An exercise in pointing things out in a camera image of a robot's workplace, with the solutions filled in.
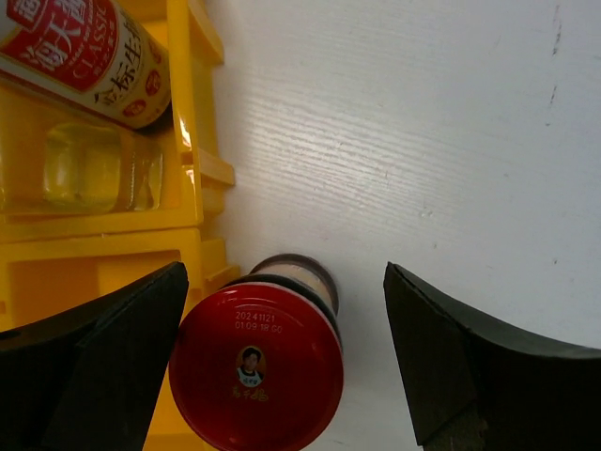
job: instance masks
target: wood grain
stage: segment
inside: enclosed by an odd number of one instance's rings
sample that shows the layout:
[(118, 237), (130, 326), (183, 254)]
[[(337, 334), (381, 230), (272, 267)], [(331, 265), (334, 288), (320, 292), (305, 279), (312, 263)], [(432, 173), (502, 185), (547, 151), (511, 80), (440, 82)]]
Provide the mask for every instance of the wood grain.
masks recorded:
[(592, 0), (212, 0), (220, 228), (342, 291), (347, 388), (313, 450), (416, 449), (393, 260), (530, 331), (601, 347), (601, 9)]

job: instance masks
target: yellow plastic basket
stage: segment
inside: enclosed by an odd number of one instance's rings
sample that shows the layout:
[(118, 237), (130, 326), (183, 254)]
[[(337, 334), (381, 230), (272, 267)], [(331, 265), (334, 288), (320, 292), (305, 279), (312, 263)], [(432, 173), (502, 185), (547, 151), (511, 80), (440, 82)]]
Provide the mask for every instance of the yellow plastic basket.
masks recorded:
[[(227, 263), (224, 240), (209, 229), (234, 184), (233, 168), (217, 151), (211, 69), (223, 62), (221, 41), (201, 0), (120, 3), (169, 50), (174, 126), (151, 135), (164, 152), (161, 206), (0, 215), (0, 332), (96, 299), (173, 260), (188, 269), (186, 312), (239, 276)], [(165, 379), (145, 450), (198, 449), (212, 448), (181, 418)]]

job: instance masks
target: red jar lid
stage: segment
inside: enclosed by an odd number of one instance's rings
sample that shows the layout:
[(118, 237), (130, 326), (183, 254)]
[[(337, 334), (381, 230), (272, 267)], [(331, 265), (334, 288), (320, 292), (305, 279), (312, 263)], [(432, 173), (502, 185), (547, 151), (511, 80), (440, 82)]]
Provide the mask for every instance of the red jar lid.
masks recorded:
[(224, 288), (184, 319), (169, 365), (191, 428), (223, 451), (298, 451), (330, 423), (342, 349), (306, 298), (266, 283)]

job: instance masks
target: clear glass bottle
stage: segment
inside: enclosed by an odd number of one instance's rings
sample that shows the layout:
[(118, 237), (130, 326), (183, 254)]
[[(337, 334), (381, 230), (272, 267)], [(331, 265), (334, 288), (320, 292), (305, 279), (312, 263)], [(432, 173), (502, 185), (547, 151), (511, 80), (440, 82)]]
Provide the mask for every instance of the clear glass bottle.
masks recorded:
[(152, 210), (161, 187), (151, 139), (0, 83), (0, 213)]

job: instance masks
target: white table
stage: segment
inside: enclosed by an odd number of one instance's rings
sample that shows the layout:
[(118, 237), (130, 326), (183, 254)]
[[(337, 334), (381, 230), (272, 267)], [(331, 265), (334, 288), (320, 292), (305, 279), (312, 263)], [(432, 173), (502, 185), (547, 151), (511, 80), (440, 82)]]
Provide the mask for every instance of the white table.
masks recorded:
[(331, 269), (347, 385), (311, 450), (417, 449), (388, 260), (530, 331), (601, 347), (601, 8), (594, 0), (210, 0), (220, 228), (249, 270)]

